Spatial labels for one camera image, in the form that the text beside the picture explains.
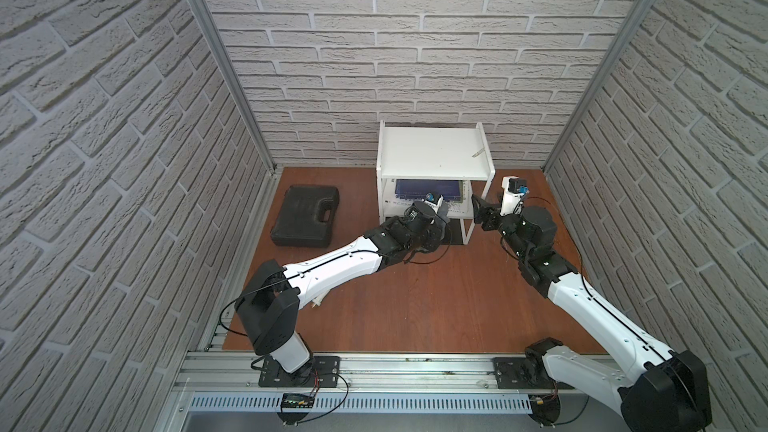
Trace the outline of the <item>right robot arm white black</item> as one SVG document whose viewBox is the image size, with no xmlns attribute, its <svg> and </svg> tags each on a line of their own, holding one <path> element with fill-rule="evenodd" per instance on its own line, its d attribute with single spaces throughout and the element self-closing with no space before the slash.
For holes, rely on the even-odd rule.
<svg viewBox="0 0 768 432">
<path fill-rule="evenodd" d="M 473 197 L 475 223 L 501 235 L 525 281 L 576 320 L 612 357 L 615 368 L 588 359 L 548 338 L 526 354 L 535 368 L 620 415 L 632 431 L 703 431 L 712 422 L 704 363 L 691 351 L 674 351 L 602 297 L 554 248 L 557 227 L 522 194 L 499 205 Z"/>
</svg>

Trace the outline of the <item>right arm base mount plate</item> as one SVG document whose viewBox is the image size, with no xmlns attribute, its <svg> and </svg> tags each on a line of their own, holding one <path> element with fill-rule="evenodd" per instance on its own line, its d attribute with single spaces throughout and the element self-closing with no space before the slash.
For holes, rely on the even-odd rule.
<svg viewBox="0 0 768 432">
<path fill-rule="evenodd" d="M 498 389 L 553 389 L 543 362 L 528 357 L 495 357 L 491 359 Z"/>
</svg>

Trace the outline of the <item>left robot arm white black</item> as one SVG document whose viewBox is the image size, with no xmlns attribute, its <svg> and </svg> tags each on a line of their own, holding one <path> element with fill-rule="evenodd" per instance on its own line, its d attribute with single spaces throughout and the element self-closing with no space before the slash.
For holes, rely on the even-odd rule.
<svg viewBox="0 0 768 432">
<path fill-rule="evenodd" d="M 436 251 L 448 210 L 440 195 L 429 194 L 344 247 L 299 263 L 262 263 L 234 301 L 255 354 L 271 357 L 289 374 L 304 367 L 312 354 L 296 331 L 299 311 L 353 279 Z"/>
</svg>

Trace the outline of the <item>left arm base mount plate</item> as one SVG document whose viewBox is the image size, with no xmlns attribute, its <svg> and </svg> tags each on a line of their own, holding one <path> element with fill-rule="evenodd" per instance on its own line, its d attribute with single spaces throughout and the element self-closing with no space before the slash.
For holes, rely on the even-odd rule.
<svg viewBox="0 0 768 432">
<path fill-rule="evenodd" d="M 271 356 L 256 368 L 262 388 L 335 388 L 338 383 L 339 356 L 315 355 L 292 373 L 286 372 Z"/>
</svg>

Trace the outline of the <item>white small bookshelf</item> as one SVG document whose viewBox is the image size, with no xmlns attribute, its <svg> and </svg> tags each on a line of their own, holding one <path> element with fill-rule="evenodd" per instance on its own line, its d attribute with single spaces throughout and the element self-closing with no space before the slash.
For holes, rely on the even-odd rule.
<svg viewBox="0 0 768 432">
<path fill-rule="evenodd" d="M 461 200 L 453 203 L 448 218 L 459 222 L 460 237 L 466 245 L 475 228 L 471 196 L 473 184 L 483 181 L 485 198 L 495 176 L 495 167 L 483 125 L 473 128 L 399 127 L 382 121 L 376 159 L 378 217 L 404 213 L 410 202 L 396 196 L 400 179 L 457 180 Z"/>
</svg>

